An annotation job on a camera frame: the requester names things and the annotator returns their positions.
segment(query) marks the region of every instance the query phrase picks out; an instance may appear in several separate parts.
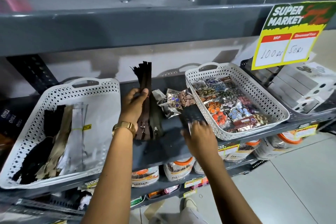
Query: perforated metal post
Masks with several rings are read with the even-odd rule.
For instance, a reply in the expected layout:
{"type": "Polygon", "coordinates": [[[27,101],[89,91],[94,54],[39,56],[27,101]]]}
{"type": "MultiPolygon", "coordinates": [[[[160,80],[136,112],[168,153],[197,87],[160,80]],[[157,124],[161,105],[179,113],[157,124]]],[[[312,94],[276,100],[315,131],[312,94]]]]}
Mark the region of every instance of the perforated metal post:
{"type": "Polygon", "coordinates": [[[38,54],[12,56],[7,57],[7,60],[39,94],[52,86],[59,85],[38,54]]]}

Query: shoe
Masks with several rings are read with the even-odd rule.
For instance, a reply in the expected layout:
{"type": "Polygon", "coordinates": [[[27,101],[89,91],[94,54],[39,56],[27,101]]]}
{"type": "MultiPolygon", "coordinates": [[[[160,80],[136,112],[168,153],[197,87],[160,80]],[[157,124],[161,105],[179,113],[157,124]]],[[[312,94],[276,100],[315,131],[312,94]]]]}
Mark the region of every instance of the shoe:
{"type": "Polygon", "coordinates": [[[191,198],[191,197],[187,197],[185,200],[184,200],[184,207],[189,207],[191,209],[194,209],[196,211],[198,211],[197,209],[197,205],[195,203],[195,201],[191,198]]]}

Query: basket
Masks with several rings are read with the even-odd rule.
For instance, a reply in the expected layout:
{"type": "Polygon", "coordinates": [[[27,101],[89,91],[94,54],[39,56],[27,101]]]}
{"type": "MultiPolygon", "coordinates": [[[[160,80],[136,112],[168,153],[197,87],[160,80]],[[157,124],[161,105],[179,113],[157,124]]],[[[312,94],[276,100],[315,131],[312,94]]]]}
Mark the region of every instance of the basket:
{"type": "Polygon", "coordinates": [[[40,97],[2,168],[0,187],[4,189],[40,188],[100,173],[111,143],[112,126],[118,122],[120,110],[120,86],[116,79],[80,78],[68,84],[49,88],[40,97]],[[78,84],[83,81],[91,83],[89,86],[78,84]],[[88,105],[85,125],[91,124],[91,129],[86,130],[90,132],[90,136],[84,138],[85,151],[92,156],[88,161],[88,170],[38,180],[30,184],[19,184],[19,181],[13,181],[11,177],[20,169],[26,155],[45,137],[44,110],[53,110],[57,105],[78,102],[88,105]]]}
{"type": "Polygon", "coordinates": [[[280,104],[269,92],[267,92],[262,86],[259,85],[256,81],[254,81],[246,72],[244,72],[240,67],[232,63],[222,63],[218,64],[215,62],[210,62],[199,66],[198,68],[189,69],[185,72],[185,79],[187,83],[187,87],[189,87],[194,96],[195,102],[203,114],[205,120],[208,124],[211,125],[213,132],[216,137],[221,140],[232,140],[236,138],[240,138],[243,136],[260,133],[261,131],[272,128],[281,122],[289,119],[288,110],[280,104]],[[206,66],[216,66],[216,69],[205,70],[206,66]],[[240,89],[248,96],[254,100],[254,103],[265,113],[276,121],[271,124],[264,125],[259,128],[253,128],[248,131],[237,132],[237,133],[229,133],[221,129],[212,118],[211,114],[202,103],[201,99],[197,95],[195,89],[191,85],[190,81],[196,81],[201,78],[207,77],[226,77],[230,76],[233,81],[236,82],[240,89]]]}

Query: person's leg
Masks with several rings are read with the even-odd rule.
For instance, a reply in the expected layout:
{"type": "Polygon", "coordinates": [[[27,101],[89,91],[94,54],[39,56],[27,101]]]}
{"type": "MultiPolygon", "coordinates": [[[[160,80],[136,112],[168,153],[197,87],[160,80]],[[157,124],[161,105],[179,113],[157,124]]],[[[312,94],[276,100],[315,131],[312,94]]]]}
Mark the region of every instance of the person's leg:
{"type": "Polygon", "coordinates": [[[198,212],[196,203],[190,197],[184,201],[184,209],[181,212],[179,224],[208,224],[198,212]]]}

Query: gold watch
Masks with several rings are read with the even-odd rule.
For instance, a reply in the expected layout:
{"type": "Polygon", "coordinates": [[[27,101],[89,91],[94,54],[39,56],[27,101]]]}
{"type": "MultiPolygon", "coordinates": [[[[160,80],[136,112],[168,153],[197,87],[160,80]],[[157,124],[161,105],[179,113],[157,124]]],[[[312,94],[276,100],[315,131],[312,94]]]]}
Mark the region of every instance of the gold watch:
{"type": "Polygon", "coordinates": [[[135,137],[135,133],[136,133],[136,130],[135,130],[135,126],[133,123],[131,122],[126,122],[126,121],[120,121],[118,122],[117,124],[115,124],[113,126],[113,129],[112,129],[112,136],[114,136],[114,133],[115,133],[115,130],[117,128],[127,128],[129,131],[132,132],[133,134],[133,138],[135,137]]]}

